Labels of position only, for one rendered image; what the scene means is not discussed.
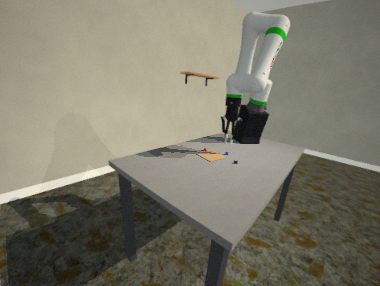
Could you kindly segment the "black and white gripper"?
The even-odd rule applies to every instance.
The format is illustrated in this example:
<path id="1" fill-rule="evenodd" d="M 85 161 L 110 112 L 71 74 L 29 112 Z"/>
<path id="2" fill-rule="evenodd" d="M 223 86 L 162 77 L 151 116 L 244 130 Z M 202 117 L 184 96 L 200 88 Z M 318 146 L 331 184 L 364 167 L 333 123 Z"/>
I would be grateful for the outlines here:
<path id="1" fill-rule="evenodd" d="M 222 132 L 225 133 L 225 144 L 227 143 L 227 135 L 228 135 L 228 128 L 229 128 L 229 123 L 230 122 L 232 122 L 232 134 L 231 134 L 231 139 L 230 139 L 230 145 L 232 143 L 234 134 L 237 134 L 240 122 L 242 121 L 242 119 L 240 119 L 239 116 L 238 116 L 238 111 L 239 111 L 239 108 L 227 107 L 226 108 L 226 114 L 225 114 L 225 116 L 221 117 L 221 120 L 222 120 Z M 227 119 L 226 130 L 225 130 L 225 120 L 224 120 L 225 118 Z M 234 124 L 233 124 L 233 122 L 235 122 L 237 119 L 238 119 L 238 123 L 237 123 L 237 126 L 236 126 L 236 130 L 234 132 Z"/>

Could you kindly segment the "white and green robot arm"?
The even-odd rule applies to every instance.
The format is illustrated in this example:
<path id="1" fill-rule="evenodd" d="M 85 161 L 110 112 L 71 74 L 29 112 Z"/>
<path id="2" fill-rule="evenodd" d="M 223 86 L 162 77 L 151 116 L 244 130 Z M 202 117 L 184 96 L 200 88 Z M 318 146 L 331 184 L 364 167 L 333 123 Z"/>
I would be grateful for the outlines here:
<path id="1" fill-rule="evenodd" d="M 244 17 L 237 69 L 226 81 L 226 106 L 241 107 L 242 93 L 247 92 L 251 93 L 251 96 L 246 109 L 254 113 L 264 113 L 272 87 L 272 81 L 268 79 L 268 76 L 289 28 L 290 21 L 285 15 L 250 12 Z M 253 55 L 260 34 L 265 34 L 265 37 L 259 57 L 251 72 Z"/>

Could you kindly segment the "tan square mat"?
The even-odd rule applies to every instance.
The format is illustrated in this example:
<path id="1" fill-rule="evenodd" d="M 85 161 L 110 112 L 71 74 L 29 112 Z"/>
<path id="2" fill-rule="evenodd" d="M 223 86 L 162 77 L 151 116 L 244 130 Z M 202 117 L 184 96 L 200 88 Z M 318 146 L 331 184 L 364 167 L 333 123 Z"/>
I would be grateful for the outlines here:
<path id="1" fill-rule="evenodd" d="M 210 162 L 226 158 L 225 156 L 214 151 L 201 152 L 201 153 L 197 153 L 197 155 Z"/>

